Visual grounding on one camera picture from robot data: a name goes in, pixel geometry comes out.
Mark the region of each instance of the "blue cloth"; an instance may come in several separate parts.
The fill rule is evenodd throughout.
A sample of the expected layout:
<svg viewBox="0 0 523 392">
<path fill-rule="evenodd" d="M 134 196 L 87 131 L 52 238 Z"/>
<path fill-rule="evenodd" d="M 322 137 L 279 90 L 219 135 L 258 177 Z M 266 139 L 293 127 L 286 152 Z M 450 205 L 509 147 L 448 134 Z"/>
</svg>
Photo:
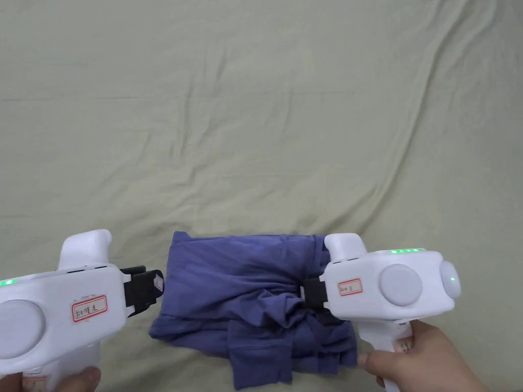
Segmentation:
<svg viewBox="0 0 523 392">
<path fill-rule="evenodd" d="M 229 358 L 236 389 L 355 366 L 350 322 L 306 309 L 298 296 L 300 282 L 330 261 L 323 239 L 175 232 L 151 337 Z"/>
</svg>

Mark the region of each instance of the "finger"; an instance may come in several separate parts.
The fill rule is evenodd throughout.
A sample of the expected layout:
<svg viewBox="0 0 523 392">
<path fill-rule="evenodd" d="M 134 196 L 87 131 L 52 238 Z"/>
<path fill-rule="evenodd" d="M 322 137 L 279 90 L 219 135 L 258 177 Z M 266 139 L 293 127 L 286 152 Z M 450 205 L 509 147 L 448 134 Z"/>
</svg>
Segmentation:
<svg viewBox="0 0 523 392">
<path fill-rule="evenodd" d="M 22 373 L 10 374 L 0 380 L 0 390 L 7 392 L 22 391 Z"/>
<path fill-rule="evenodd" d="M 412 320 L 411 327 L 412 327 L 412 334 L 414 336 L 422 335 L 426 332 L 435 331 L 438 329 L 438 327 L 435 327 L 431 324 L 427 324 L 426 322 L 419 321 L 419 320 Z"/>
<path fill-rule="evenodd" d="M 62 380 L 55 392 L 93 392 L 100 379 L 100 370 L 95 367 L 88 367 L 80 373 Z"/>
<path fill-rule="evenodd" d="M 401 376 L 405 358 L 405 354 L 376 350 L 361 355 L 358 365 L 370 374 L 396 381 Z"/>
<path fill-rule="evenodd" d="M 383 378 L 381 378 L 380 376 L 376 376 L 376 382 L 380 387 L 385 388 L 385 381 L 383 381 Z"/>
</svg>

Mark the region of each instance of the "white handheld device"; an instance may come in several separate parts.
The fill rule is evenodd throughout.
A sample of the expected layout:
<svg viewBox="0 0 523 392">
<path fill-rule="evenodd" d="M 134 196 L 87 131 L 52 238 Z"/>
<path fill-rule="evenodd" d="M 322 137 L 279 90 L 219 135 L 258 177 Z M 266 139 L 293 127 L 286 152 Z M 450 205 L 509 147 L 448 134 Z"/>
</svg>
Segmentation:
<svg viewBox="0 0 523 392">
<path fill-rule="evenodd" d="M 374 349 L 408 352 L 410 321 L 454 309 L 461 294 L 454 266 L 424 248 L 367 253 L 357 234 L 330 234 L 331 262 L 323 275 L 304 282 L 305 302 L 356 322 L 362 340 Z M 387 392 L 399 391 L 385 380 Z"/>
<path fill-rule="evenodd" d="M 24 389 L 52 391 L 97 366 L 100 340 L 163 294 L 163 275 L 109 264 L 111 233 L 69 237 L 57 271 L 0 281 L 0 374 L 23 372 Z"/>
</svg>

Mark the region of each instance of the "human hand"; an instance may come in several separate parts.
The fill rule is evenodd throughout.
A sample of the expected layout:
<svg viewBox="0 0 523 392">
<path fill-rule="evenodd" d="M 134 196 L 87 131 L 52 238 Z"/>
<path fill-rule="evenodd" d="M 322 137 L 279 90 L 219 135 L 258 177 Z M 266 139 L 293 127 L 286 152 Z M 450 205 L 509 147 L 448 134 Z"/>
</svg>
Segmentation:
<svg viewBox="0 0 523 392">
<path fill-rule="evenodd" d="M 411 321 L 414 348 L 408 354 L 374 351 L 358 358 L 361 368 L 394 381 L 402 392 L 485 392 L 452 342 L 439 328 Z"/>
<path fill-rule="evenodd" d="M 54 392 L 94 392 L 100 382 L 101 372 L 95 367 L 88 367 L 78 374 L 63 379 Z M 22 373 L 11 374 L 0 380 L 2 392 L 24 392 Z"/>
</svg>

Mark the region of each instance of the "red-bordered label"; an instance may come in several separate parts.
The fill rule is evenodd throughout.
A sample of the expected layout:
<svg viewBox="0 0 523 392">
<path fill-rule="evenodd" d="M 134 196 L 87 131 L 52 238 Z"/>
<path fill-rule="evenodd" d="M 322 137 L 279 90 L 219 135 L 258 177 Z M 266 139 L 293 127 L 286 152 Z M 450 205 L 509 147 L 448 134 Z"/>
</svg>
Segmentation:
<svg viewBox="0 0 523 392">
<path fill-rule="evenodd" d="M 354 295 L 363 293 L 363 286 L 361 285 L 361 279 L 352 279 L 346 282 L 338 283 L 339 294 L 344 297 L 346 295 Z"/>
<path fill-rule="evenodd" d="M 104 295 L 77 302 L 71 307 L 74 322 L 84 321 L 88 318 L 101 315 L 107 312 L 107 310 L 107 297 Z"/>
</svg>

